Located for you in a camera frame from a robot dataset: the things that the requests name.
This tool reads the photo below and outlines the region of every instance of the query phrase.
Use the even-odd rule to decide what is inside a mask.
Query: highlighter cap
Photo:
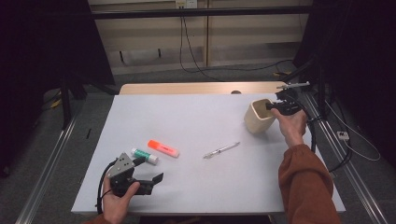
[[[149,140],[148,141],[148,146],[154,149],[157,149],[159,146],[161,145],[161,143],[154,141],[154,140]]]

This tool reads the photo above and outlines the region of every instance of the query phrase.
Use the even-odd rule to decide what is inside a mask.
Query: gray carpet
[[[264,67],[265,64],[235,65],[228,68],[251,69]],[[291,63],[278,65],[280,71],[293,69]],[[268,81],[278,80],[272,75],[277,71],[273,66],[269,69],[256,71],[215,70],[205,71],[207,76],[215,77],[223,81]],[[163,71],[150,74],[135,74],[132,76],[115,76],[117,85],[112,87],[120,89],[125,83],[152,83],[152,82],[203,82],[213,81],[199,73],[186,73],[182,70]],[[107,113],[111,107],[113,97],[106,95],[92,86],[87,86],[88,97],[84,102],[71,100],[72,107],[83,103],[82,111],[77,118],[75,128],[64,149],[64,153],[54,168],[54,174],[49,182],[41,204],[39,205],[33,223],[80,223],[89,217],[83,217],[70,212],[76,199],[80,182],[88,168],[92,153],[100,137],[100,133],[106,121]],[[49,91],[44,98],[49,98],[54,91]],[[356,127],[352,116],[346,118],[351,126]],[[21,209],[31,193],[32,187],[40,176],[43,166],[47,162],[56,141],[59,138],[63,117],[62,107],[45,110],[38,119],[34,134],[26,143],[16,161],[11,166],[11,176],[0,179],[0,223],[15,223]],[[329,122],[337,130],[339,125],[335,118],[330,115]],[[370,154],[372,150],[357,136],[352,135],[352,146]],[[328,167],[337,164],[333,152],[329,149],[327,140],[320,128],[317,127],[318,148],[324,157]],[[366,161],[356,155],[352,162],[359,171],[362,179],[379,202],[382,211],[388,221],[396,220],[396,173],[385,160]],[[346,212],[340,217],[343,223],[373,223],[361,201],[352,188],[349,179],[341,168],[336,172],[334,179],[341,198],[346,206]],[[282,223],[284,218],[277,215],[276,223]]]

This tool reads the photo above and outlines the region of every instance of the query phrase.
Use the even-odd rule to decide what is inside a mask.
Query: beige cup
[[[251,133],[265,132],[275,120],[270,110],[267,110],[266,103],[272,103],[269,99],[261,99],[250,103],[245,114],[245,123]]]

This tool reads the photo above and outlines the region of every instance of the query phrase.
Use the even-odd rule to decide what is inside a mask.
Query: brown sleeve
[[[106,221],[103,214],[101,214],[97,216],[95,219],[83,222],[82,224],[110,224],[110,223]]]
[[[332,202],[332,178],[307,145],[289,148],[278,174],[289,224],[341,223]]]

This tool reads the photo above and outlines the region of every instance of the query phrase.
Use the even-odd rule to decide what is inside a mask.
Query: cup
[[[269,99],[260,99],[250,103],[245,114],[245,124],[250,133],[265,132],[275,120],[273,113],[265,104],[272,103]]]

